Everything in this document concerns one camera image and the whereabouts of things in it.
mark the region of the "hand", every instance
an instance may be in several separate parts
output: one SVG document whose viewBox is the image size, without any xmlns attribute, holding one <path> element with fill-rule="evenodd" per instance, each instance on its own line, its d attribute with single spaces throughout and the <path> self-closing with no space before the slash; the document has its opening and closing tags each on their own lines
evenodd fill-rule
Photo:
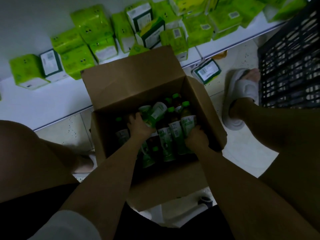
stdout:
<svg viewBox="0 0 320 240">
<path fill-rule="evenodd" d="M 195 153 L 197 153 L 199 149 L 209 146 L 208 137 L 204 131 L 200 129 L 200 125 L 197 125 L 190 131 L 188 137 L 185 139 L 185 143 L 186 146 Z"/>
<path fill-rule="evenodd" d="M 155 128 L 146 126 L 140 113 L 136 113 L 135 119 L 132 115 L 130 115 L 129 121 L 130 123 L 128 123 L 127 126 L 130 130 L 131 137 L 141 141 L 141 143 L 147 140 L 151 134 L 156 131 Z"/>
</svg>

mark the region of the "forearm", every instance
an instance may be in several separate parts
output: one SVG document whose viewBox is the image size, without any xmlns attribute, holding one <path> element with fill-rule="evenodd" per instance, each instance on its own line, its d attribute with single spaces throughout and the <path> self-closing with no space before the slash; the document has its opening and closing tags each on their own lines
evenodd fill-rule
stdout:
<svg viewBox="0 0 320 240">
<path fill-rule="evenodd" d="M 97 227 L 102 239 L 112 239 L 141 145 L 139 139 L 130 138 L 76 188 L 61 210 L 78 212 Z"/>
<path fill-rule="evenodd" d="M 203 147 L 196 154 L 236 239 L 319 237 L 283 198 L 221 153 Z"/>
</svg>

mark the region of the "black shorts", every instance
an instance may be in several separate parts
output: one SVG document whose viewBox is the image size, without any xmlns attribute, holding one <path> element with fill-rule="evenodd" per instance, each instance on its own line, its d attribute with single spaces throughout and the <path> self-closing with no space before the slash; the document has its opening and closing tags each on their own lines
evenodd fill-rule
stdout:
<svg viewBox="0 0 320 240">
<path fill-rule="evenodd" d="M 11 239 L 33 236 L 62 206 L 79 184 L 67 184 L 0 203 L 1 235 Z M 181 228 L 167 228 L 141 216 L 125 203 L 114 239 L 214 238 L 234 239 L 216 205 Z"/>
</svg>

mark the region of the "crate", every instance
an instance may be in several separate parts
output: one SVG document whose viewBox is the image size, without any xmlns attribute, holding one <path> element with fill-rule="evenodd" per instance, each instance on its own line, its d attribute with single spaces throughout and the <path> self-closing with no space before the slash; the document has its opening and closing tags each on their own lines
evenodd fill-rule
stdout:
<svg viewBox="0 0 320 240">
<path fill-rule="evenodd" d="M 320 108 L 320 0 L 312 0 L 258 49 L 259 104 Z"/>
</svg>

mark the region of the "tile floor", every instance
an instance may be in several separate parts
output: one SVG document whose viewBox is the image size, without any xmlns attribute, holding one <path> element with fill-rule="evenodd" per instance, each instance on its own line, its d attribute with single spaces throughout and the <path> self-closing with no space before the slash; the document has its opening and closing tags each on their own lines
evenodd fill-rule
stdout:
<svg viewBox="0 0 320 240">
<path fill-rule="evenodd" d="M 206 90 L 220 119 L 225 90 L 225 77 L 233 69 L 257 68 L 257 48 L 256 42 L 250 40 L 230 49 L 226 58 L 217 61 L 222 72 L 206 85 Z M 185 72 L 191 75 L 190 68 L 186 68 Z M 94 149 L 89 132 L 92 110 L 90 108 L 82 111 L 63 121 L 40 129 L 36 133 L 42 139 L 66 145 L 72 149 L 90 151 Z M 223 150 L 224 157 L 255 177 L 260 176 L 277 156 L 276 152 L 260 144 L 247 127 L 244 127 L 240 131 L 226 129 L 226 132 L 227 145 Z M 203 195 L 209 196 L 214 201 L 210 189 L 205 188 L 189 196 L 162 204 L 163 217 L 168 219 L 182 214 L 196 206 L 198 198 Z"/>
</svg>

